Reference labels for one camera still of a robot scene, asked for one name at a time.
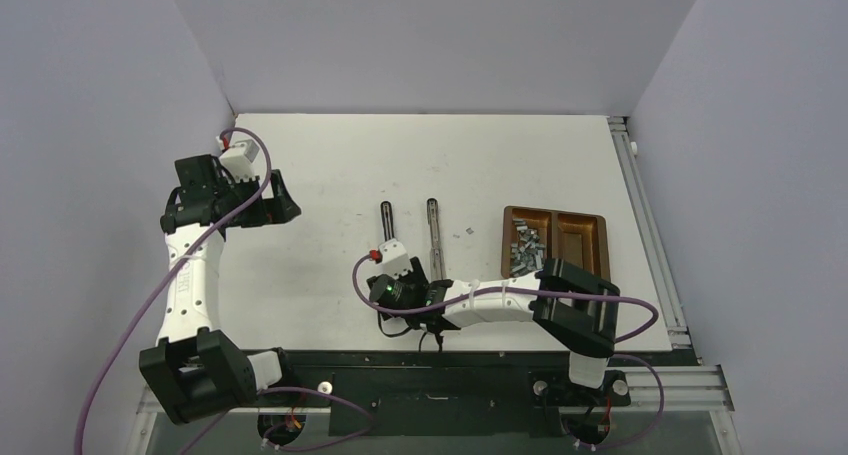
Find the brown wooden tray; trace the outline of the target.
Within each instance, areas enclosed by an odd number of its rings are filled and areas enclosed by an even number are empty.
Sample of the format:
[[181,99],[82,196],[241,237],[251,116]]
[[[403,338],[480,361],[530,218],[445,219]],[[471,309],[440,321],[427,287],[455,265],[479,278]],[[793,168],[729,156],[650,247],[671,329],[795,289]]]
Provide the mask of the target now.
[[607,223],[603,216],[520,206],[504,208],[502,276],[510,276],[509,243],[515,240],[513,220],[517,218],[542,229],[547,258],[564,260],[607,281],[612,279]]

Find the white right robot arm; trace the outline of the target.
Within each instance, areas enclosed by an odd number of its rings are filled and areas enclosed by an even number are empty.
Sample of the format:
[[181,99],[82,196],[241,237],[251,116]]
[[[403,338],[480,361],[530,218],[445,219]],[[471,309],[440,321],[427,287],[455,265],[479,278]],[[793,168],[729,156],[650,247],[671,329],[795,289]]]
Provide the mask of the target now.
[[[605,388],[605,372],[616,343],[616,302],[611,282],[558,259],[525,275],[489,282],[430,282],[419,267],[394,277],[367,279],[368,301],[385,318],[401,318],[431,333],[501,322],[534,323],[569,351],[567,394],[589,403]],[[588,300],[601,296],[604,299]]]

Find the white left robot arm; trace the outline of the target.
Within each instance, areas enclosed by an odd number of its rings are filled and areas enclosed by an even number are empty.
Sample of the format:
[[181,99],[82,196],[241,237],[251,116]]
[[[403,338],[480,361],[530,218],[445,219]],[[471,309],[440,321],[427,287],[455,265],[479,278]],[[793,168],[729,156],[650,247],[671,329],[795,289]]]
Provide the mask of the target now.
[[279,170],[263,181],[247,161],[213,155],[176,161],[179,184],[160,227],[169,270],[163,323],[139,369],[168,418],[182,425],[298,390],[284,351],[243,351],[219,324],[219,278],[226,231],[285,224],[300,215]]

